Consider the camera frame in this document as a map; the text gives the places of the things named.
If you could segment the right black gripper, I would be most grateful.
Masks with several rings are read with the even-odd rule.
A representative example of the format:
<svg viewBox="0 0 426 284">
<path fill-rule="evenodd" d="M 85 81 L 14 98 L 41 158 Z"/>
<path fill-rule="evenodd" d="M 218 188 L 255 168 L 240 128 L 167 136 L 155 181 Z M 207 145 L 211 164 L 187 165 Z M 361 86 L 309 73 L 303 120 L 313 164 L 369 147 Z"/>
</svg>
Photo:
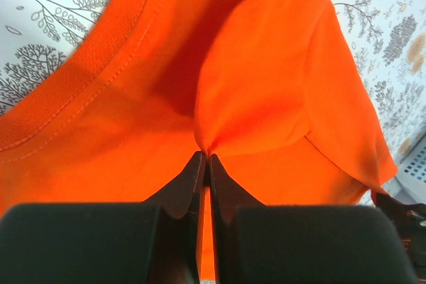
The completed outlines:
<svg viewBox="0 0 426 284">
<path fill-rule="evenodd" d="M 394 224 L 414 267 L 425 267 L 425 204 L 403 204 L 373 192 L 373 203 Z"/>
</svg>

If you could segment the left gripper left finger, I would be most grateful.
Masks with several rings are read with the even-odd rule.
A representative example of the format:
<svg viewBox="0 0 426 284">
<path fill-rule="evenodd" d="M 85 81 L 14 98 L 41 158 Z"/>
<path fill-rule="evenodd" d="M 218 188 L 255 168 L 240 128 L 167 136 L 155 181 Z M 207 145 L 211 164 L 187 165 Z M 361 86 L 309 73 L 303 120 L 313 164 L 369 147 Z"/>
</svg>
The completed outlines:
<svg viewBox="0 0 426 284">
<path fill-rule="evenodd" d="M 199 283 L 206 157 L 142 202 L 32 203 L 1 218 L 2 283 Z"/>
</svg>

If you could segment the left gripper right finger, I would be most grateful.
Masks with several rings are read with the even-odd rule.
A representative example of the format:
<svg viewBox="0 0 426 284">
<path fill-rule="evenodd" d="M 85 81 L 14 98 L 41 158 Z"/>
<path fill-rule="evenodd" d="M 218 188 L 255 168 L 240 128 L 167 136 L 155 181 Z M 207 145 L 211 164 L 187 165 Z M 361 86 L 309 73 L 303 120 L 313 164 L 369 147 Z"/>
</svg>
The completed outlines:
<svg viewBox="0 0 426 284">
<path fill-rule="evenodd" d="M 218 283 L 414 283 L 391 221 L 369 206 L 267 206 L 209 161 Z"/>
</svg>

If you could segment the orange t-shirt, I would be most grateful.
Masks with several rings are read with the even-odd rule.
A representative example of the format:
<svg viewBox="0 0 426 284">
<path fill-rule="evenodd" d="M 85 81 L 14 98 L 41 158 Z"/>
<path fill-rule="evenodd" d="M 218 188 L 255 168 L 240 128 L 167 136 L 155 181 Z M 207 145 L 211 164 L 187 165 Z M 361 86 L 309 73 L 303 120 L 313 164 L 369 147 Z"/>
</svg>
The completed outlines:
<svg viewBox="0 0 426 284">
<path fill-rule="evenodd" d="M 1 218 L 142 202 L 206 157 L 200 281 L 215 279 L 209 161 L 267 206 L 359 206 L 397 171 L 331 0 L 109 0 L 1 112 Z"/>
</svg>

